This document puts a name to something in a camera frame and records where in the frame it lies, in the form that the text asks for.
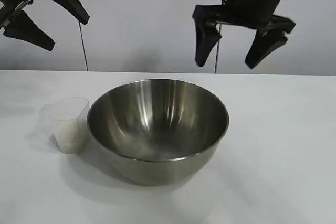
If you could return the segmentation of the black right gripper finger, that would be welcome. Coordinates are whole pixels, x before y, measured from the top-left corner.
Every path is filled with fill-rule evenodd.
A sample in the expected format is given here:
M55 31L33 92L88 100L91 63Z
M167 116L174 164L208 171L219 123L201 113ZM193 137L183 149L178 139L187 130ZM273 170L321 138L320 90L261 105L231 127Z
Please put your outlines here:
M221 5L196 5L192 18L196 30L195 62L203 67L214 46L221 39L217 30L218 13Z
M287 17L272 15L268 24L257 30L253 44L248 51L245 64L254 69L269 54L284 46L296 23Z

